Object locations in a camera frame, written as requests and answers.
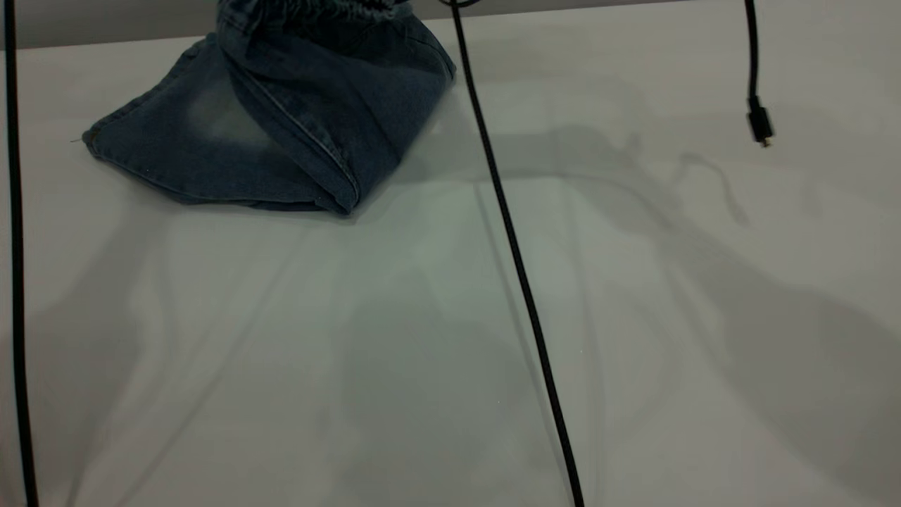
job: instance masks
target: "denim jeans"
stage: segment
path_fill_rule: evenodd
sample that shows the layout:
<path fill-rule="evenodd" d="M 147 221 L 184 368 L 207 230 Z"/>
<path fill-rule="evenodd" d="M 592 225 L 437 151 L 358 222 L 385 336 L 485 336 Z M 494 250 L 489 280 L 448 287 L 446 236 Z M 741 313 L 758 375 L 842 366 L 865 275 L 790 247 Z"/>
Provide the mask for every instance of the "denim jeans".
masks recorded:
<path fill-rule="evenodd" d="M 172 198 L 349 214 L 455 67 L 396 0 L 220 0 L 216 33 L 83 140 Z"/>

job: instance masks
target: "black cord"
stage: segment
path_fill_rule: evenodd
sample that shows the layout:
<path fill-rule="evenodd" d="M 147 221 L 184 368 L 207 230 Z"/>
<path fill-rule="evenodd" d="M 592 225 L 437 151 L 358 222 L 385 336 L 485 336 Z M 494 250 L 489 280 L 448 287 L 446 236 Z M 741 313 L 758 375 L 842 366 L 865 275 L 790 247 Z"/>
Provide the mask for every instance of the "black cord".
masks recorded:
<path fill-rule="evenodd" d="M 25 374 L 25 254 L 22 221 L 22 169 L 19 163 L 19 100 L 15 62 L 15 1 L 4 1 L 6 43 L 6 131 L 9 152 L 9 207 L 13 257 L 13 375 L 15 412 L 19 425 L 19 449 L 25 502 L 38 507 L 38 479 L 34 473 L 32 417 L 28 411 L 28 382 Z"/>
<path fill-rule="evenodd" d="M 754 0 L 744 0 L 745 17 L 748 18 L 748 45 L 751 47 L 751 73 L 748 77 L 748 97 L 757 96 L 757 71 L 760 65 L 760 43 L 757 40 L 757 11 Z"/>
<path fill-rule="evenodd" d="M 516 240 L 513 219 L 510 217 L 510 209 L 507 207 L 506 196 L 504 195 L 504 185 L 501 183 L 501 177 L 497 172 L 494 150 L 492 150 L 491 140 L 488 138 L 485 117 L 482 115 L 482 107 L 478 103 L 476 85 L 473 82 L 472 69 L 469 65 L 466 37 L 463 34 L 463 23 L 460 20 L 460 6 L 472 5 L 476 2 L 478 2 L 478 0 L 470 0 L 467 3 L 458 4 L 456 0 L 450 0 L 447 5 L 450 5 L 450 8 L 453 11 L 453 22 L 457 27 L 457 39 L 460 42 L 460 57 L 463 60 L 463 71 L 466 74 L 466 85 L 469 88 L 469 98 L 472 100 L 472 109 L 476 113 L 478 132 L 481 134 L 482 146 L 485 148 L 485 157 L 488 162 L 488 170 L 491 172 L 491 182 L 494 183 L 495 186 L 497 204 L 500 206 L 501 216 L 504 218 L 504 229 L 506 230 L 507 240 L 510 243 L 510 251 L 513 253 L 513 261 L 516 265 L 516 275 L 519 277 L 519 286 L 523 290 L 525 306 L 529 311 L 529 320 L 532 322 L 532 332 L 535 334 L 535 346 L 538 349 L 538 357 L 542 364 L 544 386 L 548 391 L 548 398 L 551 400 L 551 412 L 553 413 L 554 424 L 557 426 L 557 435 L 560 437 L 560 447 L 563 449 L 563 459 L 566 461 L 566 470 L 569 475 L 569 488 L 572 491 L 572 500 L 576 507 L 584 507 L 585 500 L 582 497 L 582 487 L 578 480 L 576 458 L 573 456 L 572 446 L 569 444 L 569 433 L 566 430 L 566 421 L 563 419 L 563 409 L 560 408 L 560 398 L 557 396 L 557 387 L 554 383 L 553 372 L 551 371 L 551 360 L 548 358 L 548 347 L 544 343 L 542 323 L 538 319 L 538 309 L 535 308 L 535 299 L 532 296 L 532 288 L 529 286 L 529 278 L 525 274 L 523 255 L 520 253 L 519 242 Z"/>
<path fill-rule="evenodd" d="M 748 76 L 748 123 L 754 140 L 764 148 L 769 147 L 770 138 L 776 133 L 769 121 L 767 108 L 760 104 L 757 97 L 757 75 L 760 65 L 760 42 L 757 36 L 757 10 L 754 0 L 744 0 L 744 12 L 748 18 L 748 46 L 751 48 L 751 71 Z"/>

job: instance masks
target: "white surface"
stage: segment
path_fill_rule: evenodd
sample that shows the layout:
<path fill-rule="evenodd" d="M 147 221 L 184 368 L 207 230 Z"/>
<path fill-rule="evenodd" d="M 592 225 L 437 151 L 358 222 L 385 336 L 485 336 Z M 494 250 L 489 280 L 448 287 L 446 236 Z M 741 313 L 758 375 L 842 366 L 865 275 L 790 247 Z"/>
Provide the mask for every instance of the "white surface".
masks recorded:
<path fill-rule="evenodd" d="M 901 5 L 759 9 L 768 151 L 740 2 L 467 22 L 590 505 L 901 503 Z M 351 220 L 181 207 L 70 141 L 190 42 L 21 56 L 43 504 L 566 505 L 464 87 Z"/>

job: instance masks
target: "wall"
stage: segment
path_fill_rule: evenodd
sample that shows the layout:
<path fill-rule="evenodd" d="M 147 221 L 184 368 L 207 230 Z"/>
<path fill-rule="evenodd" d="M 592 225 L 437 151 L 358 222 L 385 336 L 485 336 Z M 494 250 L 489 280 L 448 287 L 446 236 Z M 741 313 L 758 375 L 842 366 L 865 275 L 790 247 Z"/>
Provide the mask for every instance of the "wall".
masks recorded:
<path fill-rule="evenodd" d="M 649 0 L 486 0 L 466 14 L 505 14 Z M 423 19 L 449 17 L 438 0 L 412 0 Z M 21 47 L 201 35 L 213 29 L 214 0 L 20 0 Z"/>

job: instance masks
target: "elastic waistband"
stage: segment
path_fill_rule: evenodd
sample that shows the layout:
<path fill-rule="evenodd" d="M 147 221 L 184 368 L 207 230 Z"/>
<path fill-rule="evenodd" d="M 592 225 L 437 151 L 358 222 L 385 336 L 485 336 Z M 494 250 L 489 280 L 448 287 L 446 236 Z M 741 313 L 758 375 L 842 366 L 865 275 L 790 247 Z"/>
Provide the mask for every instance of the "elastic waistband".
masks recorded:
<path fill-rule="evenodd" d="M 406 0 L 219 0 L 217 18 L 250 33 L 289 23 L 377 23 L 410 12 Z"/>

